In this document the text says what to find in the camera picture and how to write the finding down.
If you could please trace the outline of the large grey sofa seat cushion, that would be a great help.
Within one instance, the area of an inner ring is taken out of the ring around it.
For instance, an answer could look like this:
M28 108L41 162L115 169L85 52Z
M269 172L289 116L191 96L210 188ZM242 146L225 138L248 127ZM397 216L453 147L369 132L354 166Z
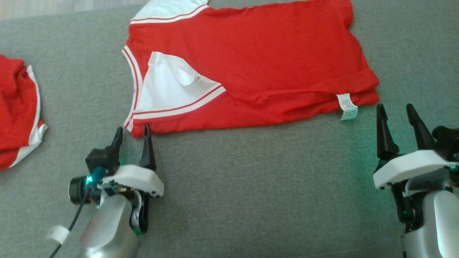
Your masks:
M352 0L352 34L380 80L400 152L417 149L411 103L432 130L459 128L459 0ZM141 5L0 22L0 54L31 64L48 125L0 172L0 258L48 258L50 227L77 206L71 178L110 144L131 107L121 49ZM270 127L152 137L162 198L140 258L402 258L390 191L375 189L375 106Z

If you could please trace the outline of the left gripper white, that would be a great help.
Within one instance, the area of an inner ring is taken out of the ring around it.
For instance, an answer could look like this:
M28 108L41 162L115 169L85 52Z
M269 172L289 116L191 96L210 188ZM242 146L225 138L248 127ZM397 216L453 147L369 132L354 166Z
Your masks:
M131 212L129 222L135 234L144 234L148 230L149 199L160 198L164 195L164 184L155 173L156 160L148 124L144 126L142 139L144 145L139 166L123 165L114 175L105 176L101 181L102 203L110 196L107 189L113 190L115 194L121 193L118 186L133 190L137 204ZM110 145L117 160L119 160L122 142L123 128L118 127Z

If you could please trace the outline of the red white basketball jersey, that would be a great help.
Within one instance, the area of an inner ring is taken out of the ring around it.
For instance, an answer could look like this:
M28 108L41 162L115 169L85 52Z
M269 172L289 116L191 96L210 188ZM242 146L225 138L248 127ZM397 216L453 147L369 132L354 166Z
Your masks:
M351 0L215 9L150 0L122 50L133 77L124 127L153 133L267 126L380 101L350 28Z

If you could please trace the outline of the red mesh shorts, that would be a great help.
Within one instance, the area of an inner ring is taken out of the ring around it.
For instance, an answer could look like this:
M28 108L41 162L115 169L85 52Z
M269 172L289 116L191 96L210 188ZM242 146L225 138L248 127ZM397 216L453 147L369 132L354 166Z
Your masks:
M0 171L37 148L47 128L33 67L0 54Z

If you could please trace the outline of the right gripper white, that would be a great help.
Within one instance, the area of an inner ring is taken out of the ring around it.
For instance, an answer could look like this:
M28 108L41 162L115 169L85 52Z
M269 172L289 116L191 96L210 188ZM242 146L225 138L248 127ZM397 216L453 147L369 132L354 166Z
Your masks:
M383 104L377 105L377 157L373 173L377 189L389 189L396 205L396 216L405 231L423 226L423 201L429 193L453 192L459 188L459 158L446 161L433 149L435 140L412 104L406 105L418 151L397 157L399 146L392 139Z

